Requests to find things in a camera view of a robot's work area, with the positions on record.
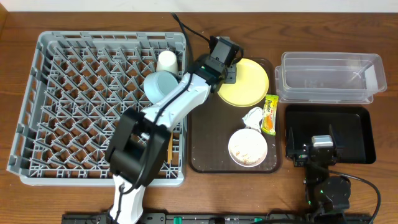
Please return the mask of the white plastic cup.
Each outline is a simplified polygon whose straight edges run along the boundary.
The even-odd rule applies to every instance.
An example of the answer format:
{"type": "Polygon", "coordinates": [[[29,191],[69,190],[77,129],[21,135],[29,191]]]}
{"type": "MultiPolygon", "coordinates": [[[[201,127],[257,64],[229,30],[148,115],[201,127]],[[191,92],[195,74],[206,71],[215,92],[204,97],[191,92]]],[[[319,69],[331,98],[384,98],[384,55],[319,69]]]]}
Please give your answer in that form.
{"type": "Polygon", "coordinates": [[[156,71],[167,71],[174,75],[178,75],[177,56],[172,51],[162,51],[157,59],[156,71]]]}

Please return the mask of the light blue bowl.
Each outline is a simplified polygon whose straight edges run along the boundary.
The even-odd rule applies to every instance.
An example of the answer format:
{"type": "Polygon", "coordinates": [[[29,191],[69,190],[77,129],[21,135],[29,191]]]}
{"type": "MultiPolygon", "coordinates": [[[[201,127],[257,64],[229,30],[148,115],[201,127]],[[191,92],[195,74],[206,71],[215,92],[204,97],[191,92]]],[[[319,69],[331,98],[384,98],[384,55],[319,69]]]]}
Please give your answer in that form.
{"type": "Polygon", "coordinates": [[[155,104],[168,95],[176,86],[178,81],[168,71],[159,71],[149,74],[144,79],[144,93],[148,100],[155,104]]]}

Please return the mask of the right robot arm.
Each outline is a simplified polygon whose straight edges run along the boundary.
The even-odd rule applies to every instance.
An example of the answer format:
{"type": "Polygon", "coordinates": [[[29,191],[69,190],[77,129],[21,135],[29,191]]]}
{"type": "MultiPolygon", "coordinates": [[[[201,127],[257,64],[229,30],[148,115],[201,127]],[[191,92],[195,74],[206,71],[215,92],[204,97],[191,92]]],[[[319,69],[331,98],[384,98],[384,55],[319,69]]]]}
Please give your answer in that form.
{"type": "Polygon", "coordinates": [[[350,180],[342,175],[331,176],[328,169],[341,159],[345,146],[332,126],[328,131],[327,135],[312,136],[310,143],[300,147],[295,146],[299,137],[293,128],[289,128],[287,135],[286,156],[295,167],[305,169],[305,198],[310,206],[306,219],[312,222],[326,216],[343,219],[349,208],[350,180]]]}

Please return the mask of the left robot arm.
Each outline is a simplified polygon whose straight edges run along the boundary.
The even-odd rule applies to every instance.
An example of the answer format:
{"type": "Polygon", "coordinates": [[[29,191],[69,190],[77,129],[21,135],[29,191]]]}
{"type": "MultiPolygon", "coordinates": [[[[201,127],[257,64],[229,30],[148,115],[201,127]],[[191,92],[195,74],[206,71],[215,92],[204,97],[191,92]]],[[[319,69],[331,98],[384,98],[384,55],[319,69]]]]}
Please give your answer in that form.
{"type": "Polygon", "coordinates": [[[115,184],[112,223],[136,223],[143,214],[146,187],[164,162],[172,131],[223,82],[244,50],[226,37],[211,37],[210,53],[197,58],[180,83],[152,106],[127,109],[105,153],[115,184]]]}

